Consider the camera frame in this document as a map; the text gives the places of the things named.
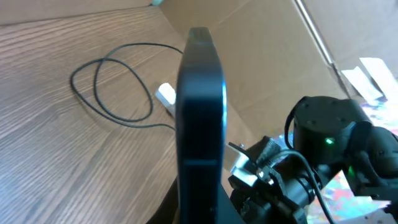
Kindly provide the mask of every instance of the green led light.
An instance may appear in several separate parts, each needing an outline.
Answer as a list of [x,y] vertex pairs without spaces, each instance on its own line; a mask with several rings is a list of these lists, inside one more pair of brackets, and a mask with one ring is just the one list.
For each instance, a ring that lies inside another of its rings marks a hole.
[[334,144],[334,143],[335,143],[335,139],[334,139],[334,138],[326,138],[326,139],[325,139],[325,142],[326,142],[327,144]]
[[355,176],[355,171],[351,166],[348,168],[348,174],[351,176]]

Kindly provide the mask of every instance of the screw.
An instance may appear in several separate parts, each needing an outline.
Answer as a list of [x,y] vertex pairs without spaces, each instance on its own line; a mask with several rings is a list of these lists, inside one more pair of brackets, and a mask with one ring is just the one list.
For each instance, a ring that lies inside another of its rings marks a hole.
[[256,175],[260,178],[262,178],[264,176],[264,172],[262,170],[257,170],[256,171]]
[[309,124],[309,125],[316,125],[317,122],[316,122],[316,121],[307,121],[307,124]]
[[342,123],[344,123],[344,122],[347,121],[347,119],[345,119],[345,118],[339,118],[339,117],[337,117],[336,120],[337,120],[337,121],[340,121],[340,122],[342,122]]
[[378,195],[378,194],[372,194],[372,195],[371,195],[371,198],[372,198],[373,200],[376,200],[376,199],[379,198],[379,195]]

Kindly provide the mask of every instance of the black wire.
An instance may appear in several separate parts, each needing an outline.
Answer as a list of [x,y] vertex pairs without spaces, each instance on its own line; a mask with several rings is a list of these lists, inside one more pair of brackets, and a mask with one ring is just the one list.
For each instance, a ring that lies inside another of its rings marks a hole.
[[303,98],[301,98],[296,105],[294,105],[294,107],[292,108],[292,110],[290,111],[289,115],[287,115],[286,121],[285,121],[285,128],[284,128],[284,134],[285,134],[285,144],[289,149],[293,149],[293,147],[290,145],[289,142],[289,128],[290,128],[290,124],[294,119],[294,113],[296,112],[296,108],[297,106],[307,98],[307,96],[304,96]]
[[333,217],[330,215],[330,211],[329,211],[329,209],[328,209],[328,207],[327,207],[327,205],[326,205],[326,203],[325,203],[325,201],[324,201],[324,199],[322,197],[322,194],[321,194],[321,191],[320,191],[320,189],[318,187],[317,181],[315,180],[315,177],[313,176],[310,164],[308,164],[306,158],[303,155],[301,155],[301,153],[299,153],[296,150],[291,150],[291,149],[282,150],[280,153],[278,153],[275,156],[273,156],[270,161],[271,162],[277,161],[279,158],[281,158],[282,156],[286,156],[286,155],[298,157],[303,162],[304,168],[307,171],[307,174],[308,174],[308,176],[310,178],[310,183],[311,183],[312,187],[314,188],[315,194],[318,197],[319,204],[321,205],[323,213],[325,213],[326,218],[328,219],[328,221],[331,224],[335,224],[335,221],[334,221]]
[[[152,112],[153,112],[153,110],[154,110],[154,102],[153,102],[153,99],[152,99],[152,97],[150,96],[150,92],[149,92],[149,90],[148,90],[148,87],[147,87],[147,86],[145,85],[145,83],[142,81],[142,79],[140,78],[140,76],[139,76],[129,65],[125,64],[124,62],[122,62],[122,61],[120,61],[120,60],[117,60],[117,59],[114,59],[114,58],[110,58],[110,57],[109,57],[109,56],[111,56],[113,53],[115,53],[116,51],[118,51],[118,50],[121,49],[121,48],[128,47],[128,46],[134,46],[134,45],[154,45],[154,46],[167,47],[167,48],[176,50],[177,52],[179,52],[179,53],[182,54],[182,51],[181,51],[181,50],[179,50],[179,49],[177,49],[177,48],[175,48],[175,47],[169,46],[169,45],[165,45],[165,44],[135,43],[135,44],[124,44],[124,45],[121,45],[121,46],[119,46],[119,47],[116,47],[115,49],[113,49],[113,50],[110,51],[109,53],[107,53],[107,54],[105,55],[105,57],[99,58],[99,59],[96,59],[96,60],[92,60],[92,61],[87,62],[87,63],[85,63],[84,65],[78,67],[78,68],[71,74],[71,76],[70,76],[70,86],[71,86],[71,88],[72,88],[72,91],[73,91],[74,93],[76,93],[76,95],[77,95],[87,106],[89,106],[93,111],[95,111],[96,113],[98,113],[98,114],[101,115],[102,117],[104,117],[104,118],[106,118],[106,119],[108,119],[108,120],[110,120],[110,121],[112,121],[112,122],[114,122],[114,123],[116,123],[116,124],[120,124],[120,125],[129,127],[129,128],[153,128],[153,127],[164,126],[164,127],[168,127],[168,128],[170,128],[170,129],[172,129],[172,130],[175,131],[175,128],[174,128],[174,127],[172,127],[172,126],[170,126],[170,125],[168,125],[168,124],[162,124],[162,123],[159,123],[159,124],[147,124],[147,125],[128,124],[128,123],[140,122],[140,121],[143,121],[143,120],[147,119],[147,118],[152,114]],[[102,100],[100,99],[100,96],[98,95],[97,82],[98,82],[98,74],[99,74],[99,72],[100,72],[101,66],[104,64],[105,61],[116,62],[116,63],[119,63],[119,64],[125,66],[125,67],[137,78],[137,80],[139,81],[139,83],[140,83],[141,86],[143,87],[143,89],[144,89],[144,91],[145,91],[145,93],[146,93],[146,95],[147,95],[147,97],[148,97],[148,100],[149,100],[149,111],[148,111],[148,113],[147,113],[145,116],[143,116],[143,117],[141,117],[141,118],[138,118],[138,119],[127,119],[127,118],[122,118],[122,117],[120,117],[120,116],[118,116],[118,115],[112,113],[112,112],[105,106],[105,104],[102,102]],[[93,80],[93,92],[94,92],[94,97],[95,97],[95,100],[96,100],[97,104],[98,104],[98,105],[104,110],[104,112],[105,112],[106,114],[108,114],[109,116],[106,115],[105,113],[101,112],[98,108],[96,108],[96,107],[95,107],[94,105],[92,105],[88,100],[86,100],[86,98],[77,90],[77,88],[76,88],[76,86],[75,86],[75,76],[76,76],[76,74],[77,74],[78,72],[80,72],[82,69],[84,69],[85,67],[87,67],[87,66],[89,66],[89,65],[91,65],[91,64],[94,64],[94,63],[99,63],[98,66],[97,66],[97,68],[96,68],[96,70],[95,70],[95,73],[94,73],[94,80]]]

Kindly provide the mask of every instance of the wooden table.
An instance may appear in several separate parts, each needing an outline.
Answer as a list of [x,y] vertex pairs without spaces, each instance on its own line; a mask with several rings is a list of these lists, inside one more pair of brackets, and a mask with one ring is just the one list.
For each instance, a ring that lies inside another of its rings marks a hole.
[[[113,124],[68,83],[81,64],[133,42],[185,45],[156,7],[0,27],[0,223],[145,223],[154,213],[177,173],[174,132]],[[151,93],[163,82],[175,86],[181,55],[173,50],[131,47],[114,58],[134,67]],[[90,101],[94,68],[76,79]],[[149,108],[139,83],[115,63],[104,65],[99,92],[123,117]],[[142,124],[174,125],[154,103]],[[230,107],[228,140],[256,141]]]

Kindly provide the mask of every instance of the cardboard box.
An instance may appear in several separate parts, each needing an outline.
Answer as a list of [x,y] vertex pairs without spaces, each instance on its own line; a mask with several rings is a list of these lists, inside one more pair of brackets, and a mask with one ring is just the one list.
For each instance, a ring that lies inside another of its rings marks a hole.
[[[396,1],[305,0],[305,3],[341,70],[358,66],[370,79],[369,72],[359,58],[380,58],[395,79],[398,78]],[[348,80],[345,83],[351,95],[358,94]]]
[[169,0],[161,8],[183,35],[210,27],[229,102],[258,137],[280,134],[303,96],[346,97],[293,1]]

